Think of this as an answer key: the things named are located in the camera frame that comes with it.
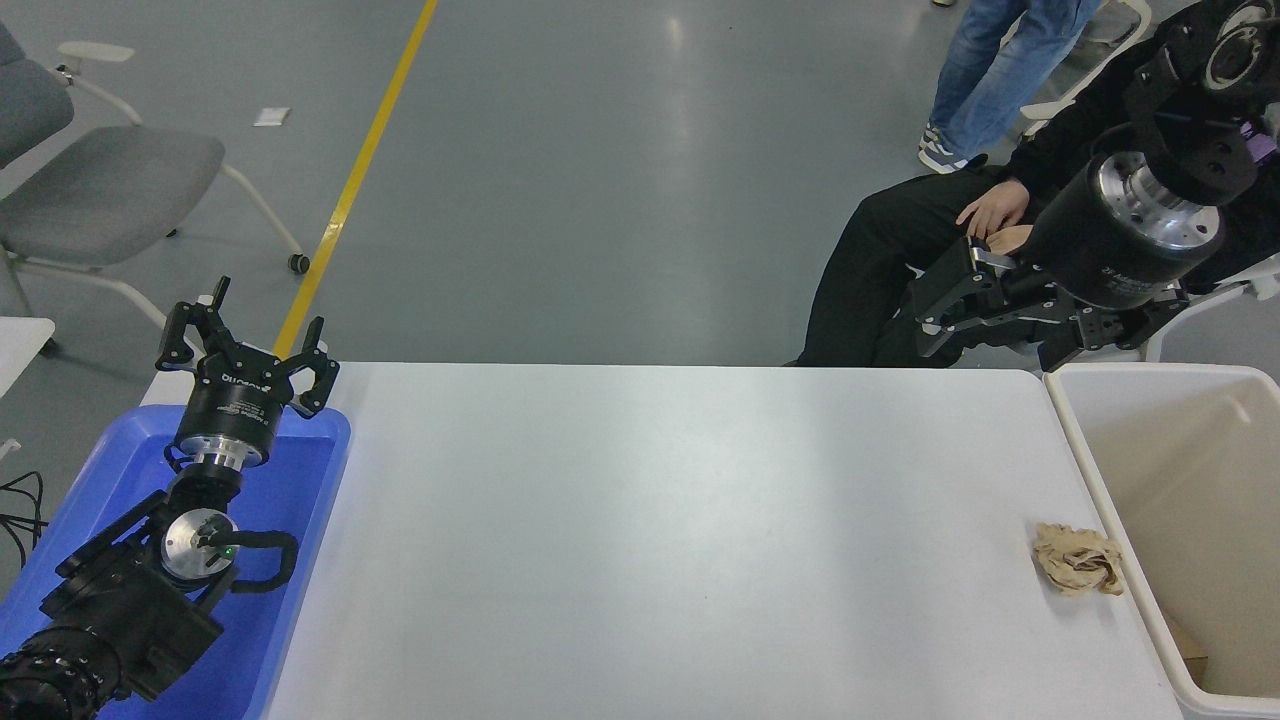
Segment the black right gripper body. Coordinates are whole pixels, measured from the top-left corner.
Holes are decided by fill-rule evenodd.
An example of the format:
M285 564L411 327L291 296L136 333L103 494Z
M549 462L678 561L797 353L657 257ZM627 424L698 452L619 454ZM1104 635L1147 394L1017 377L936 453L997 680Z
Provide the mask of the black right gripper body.
M1020 259L1074 299L1140 306L1216 249L1216 209L1180 199L1146 165L1089 165L1038 215Z

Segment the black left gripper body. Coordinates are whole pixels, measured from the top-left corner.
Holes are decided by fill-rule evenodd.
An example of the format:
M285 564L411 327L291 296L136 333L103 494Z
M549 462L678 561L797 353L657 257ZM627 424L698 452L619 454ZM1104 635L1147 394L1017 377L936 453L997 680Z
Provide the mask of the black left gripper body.
M195 369L195 387L178 425L178 448L196 454L216 438L251 454L270 454L287 397L274 375L276 359L260 348L209 351Z

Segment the person's right hand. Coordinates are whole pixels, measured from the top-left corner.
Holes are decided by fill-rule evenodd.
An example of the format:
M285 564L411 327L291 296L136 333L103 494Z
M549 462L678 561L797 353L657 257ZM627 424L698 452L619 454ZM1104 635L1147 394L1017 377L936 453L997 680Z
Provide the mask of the person's right hand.
M965 236L987 240L998 231L1015 225L1030 205L1030 192L1018 179L1006 179L968 204L955 224Z

